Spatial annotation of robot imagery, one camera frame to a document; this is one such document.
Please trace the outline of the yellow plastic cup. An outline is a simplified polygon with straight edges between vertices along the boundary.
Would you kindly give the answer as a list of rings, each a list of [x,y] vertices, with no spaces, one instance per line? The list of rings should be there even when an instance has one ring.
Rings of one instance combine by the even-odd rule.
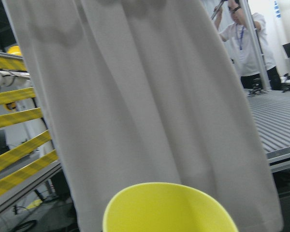
[[[236,232],[226,209],[188,186],[151,182],[129,186],[108,203],[104,232]]]

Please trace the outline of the white hanging cloth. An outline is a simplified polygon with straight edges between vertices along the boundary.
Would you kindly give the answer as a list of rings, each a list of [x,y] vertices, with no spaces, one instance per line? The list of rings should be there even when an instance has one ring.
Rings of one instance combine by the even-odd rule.
[[[143,182],[217,199],[241,232],[279,232],[247,97],[198,0],[5,0],[83,232]]]

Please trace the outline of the person in white shirt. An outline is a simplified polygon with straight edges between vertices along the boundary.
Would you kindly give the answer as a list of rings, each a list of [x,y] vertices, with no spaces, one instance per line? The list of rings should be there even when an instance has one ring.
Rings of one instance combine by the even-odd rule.
[[[222,41],[230,41],[231,48],[235,53],[235,69],[240,75],[243,88],[252,89],[254,80],[260,77],[260,70],[253,51],[253,41],[247,29],[246,18],[240,1],[229,0],[228,8],[233,23],[229,24],[219,35]],[[267,42],[265,18],[259,13],[253,13],[252,19],[261,45],[271,89],[281,90],[281,79],[273,53]]]

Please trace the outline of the yellow black hazard tape barrier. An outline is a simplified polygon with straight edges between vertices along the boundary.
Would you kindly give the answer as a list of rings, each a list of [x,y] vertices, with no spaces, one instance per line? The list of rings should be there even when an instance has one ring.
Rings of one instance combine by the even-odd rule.
[[[23,59],[0,55],[0,198],[58,162],[43,117]]]

